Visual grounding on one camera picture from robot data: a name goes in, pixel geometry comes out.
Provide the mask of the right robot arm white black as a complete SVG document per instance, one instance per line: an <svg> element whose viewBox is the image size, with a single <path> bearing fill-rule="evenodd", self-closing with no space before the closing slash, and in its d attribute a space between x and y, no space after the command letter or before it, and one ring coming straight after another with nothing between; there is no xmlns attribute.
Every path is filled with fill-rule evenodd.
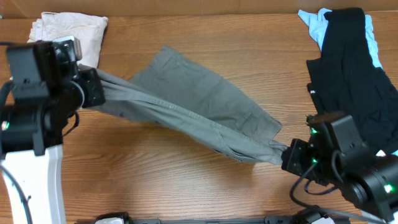
<svg viewBox="0 0 398 224"><path fill-rule="evenodd" d="M310 139L293 139L282 170L340 190L356 208L385 222L397 212L397 156L377 156L352 116L335 111L308 116Z"/></svg>

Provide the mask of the grey shorts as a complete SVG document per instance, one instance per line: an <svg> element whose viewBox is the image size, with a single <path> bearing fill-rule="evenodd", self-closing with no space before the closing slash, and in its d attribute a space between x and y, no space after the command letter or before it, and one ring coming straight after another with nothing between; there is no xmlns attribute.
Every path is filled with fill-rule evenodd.
<svg viewBox="0 0 398 224"><path fill-rule="evenodd" d="M97 70L106 101L95 110L180 131L240 162L281 164L281 123L221 75L165 46L124 80Z"/></svg>

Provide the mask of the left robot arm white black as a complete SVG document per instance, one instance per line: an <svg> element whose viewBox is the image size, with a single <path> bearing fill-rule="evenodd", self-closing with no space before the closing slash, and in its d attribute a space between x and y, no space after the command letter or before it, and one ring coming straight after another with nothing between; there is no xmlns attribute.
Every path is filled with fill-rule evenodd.
<svg viewBox="0 0 398 224"><path fill-rule="evenodd" d="M1 87L1 172L14 223L65 223L63 137L78 110L104 104L93 68L80 70L79 40L7 43L12 75Z"/></svg>

